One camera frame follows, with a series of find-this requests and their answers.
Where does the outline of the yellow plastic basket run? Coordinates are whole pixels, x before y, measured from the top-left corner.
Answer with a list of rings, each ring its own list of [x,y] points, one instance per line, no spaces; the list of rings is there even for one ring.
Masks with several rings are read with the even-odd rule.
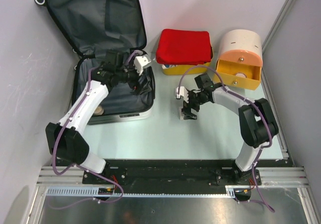
[[[212,46],[159,46],[156,51],[158,64],[175,64],[175,68],[162,69],[165,75],[183,75],[189,69],[197,66],[209,66],[213,59]]]

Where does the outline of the red item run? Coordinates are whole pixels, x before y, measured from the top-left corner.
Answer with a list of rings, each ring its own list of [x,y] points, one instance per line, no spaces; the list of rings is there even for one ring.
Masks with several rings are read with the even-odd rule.
[[[213,50],[207,31],[164,29],[160,35],[156,61],[163,65],[199,65],[210,62]]]

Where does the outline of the white round jar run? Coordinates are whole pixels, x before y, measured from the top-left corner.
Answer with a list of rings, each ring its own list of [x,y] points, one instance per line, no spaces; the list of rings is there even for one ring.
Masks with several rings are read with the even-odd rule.
[[[235,76],[242,77],[242,78],[247,78],[247,76],[244,73],[236,73]]]

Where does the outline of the round pastel drawer box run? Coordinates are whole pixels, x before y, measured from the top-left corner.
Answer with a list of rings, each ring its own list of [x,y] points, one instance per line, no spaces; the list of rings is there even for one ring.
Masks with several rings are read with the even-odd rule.
[[[236,29],[222,37],[215,70],[225,85],[256,90],[262,66],[261,38],[256,32]],[[247,78],[237,77],[236,73],[244,73]]]

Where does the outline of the space print kids suitcase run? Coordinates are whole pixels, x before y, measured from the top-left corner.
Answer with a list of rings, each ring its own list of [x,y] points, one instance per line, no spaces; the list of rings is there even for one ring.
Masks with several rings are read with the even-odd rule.
[[[78,55],[72,101],[84,90],[90,68],[100,65],[111,50],[123,53],[127,60],[135,50],[144,51],[147,44],[139,0],[34,0],[46,7],[54,23]],[[91,125],[142,120],[151,115],[155,99],[152,67],[143,75],[151,78],[152,90],[134,95],[126,83],[117,85],[100,103],[104,113],[92,116]]]

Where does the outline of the small white barcode box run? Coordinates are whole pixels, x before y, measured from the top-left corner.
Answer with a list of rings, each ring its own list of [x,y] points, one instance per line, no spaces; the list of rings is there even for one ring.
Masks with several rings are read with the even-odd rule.
[[[181,121],[185,119],[185,114],[184,114],[184,111],[183,111],[183,107],[179,107],[179,117],[180,117]]]

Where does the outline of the cream and teal knit sweater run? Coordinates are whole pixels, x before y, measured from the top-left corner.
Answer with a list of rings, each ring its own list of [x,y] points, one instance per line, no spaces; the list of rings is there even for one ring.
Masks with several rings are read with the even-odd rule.
[[[178,67],[179,65],[175,65],[175,64],[163,64],[162,65],[162,69],[170,69],[170,68],[175,68]]]

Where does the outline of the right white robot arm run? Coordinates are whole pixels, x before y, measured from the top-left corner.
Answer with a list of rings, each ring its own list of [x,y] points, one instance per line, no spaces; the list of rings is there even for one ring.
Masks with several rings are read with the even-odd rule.
[[[180,117],[196,120],[200,106],[208,102],[221,105],[239,117],[243,145],[232,168],[226,170],[225,179],[232,183],[244,184],[255,175],[255,167],[265,148],[272,145],[272,139],[279,128],[267,99],[250,100],[226,87],[214,83],[208,74],[195,77],[198,90],[188,90],[179,85],[175,89],[176,99],[183,100]]]

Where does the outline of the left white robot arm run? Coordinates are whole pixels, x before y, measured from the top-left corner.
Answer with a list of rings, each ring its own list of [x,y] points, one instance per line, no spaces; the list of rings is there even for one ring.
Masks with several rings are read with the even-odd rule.
[[[48,123],[45,128],[56,175],[63,174],[56,168],[56,159],[60,158],[71,166],[79,165],[93,172],[94,179],[101,184],[110,180],[111,172],[105,168],[105,160],[90,151],[82,134],[97,107],[117,85],[126,83],[135,94],[145,90],[143,74],[150,65],[151,58],[144,51],[135,50],[124,61],[122,52],[111,50],[99,66],[89,69],[78,99],[56,124]]]

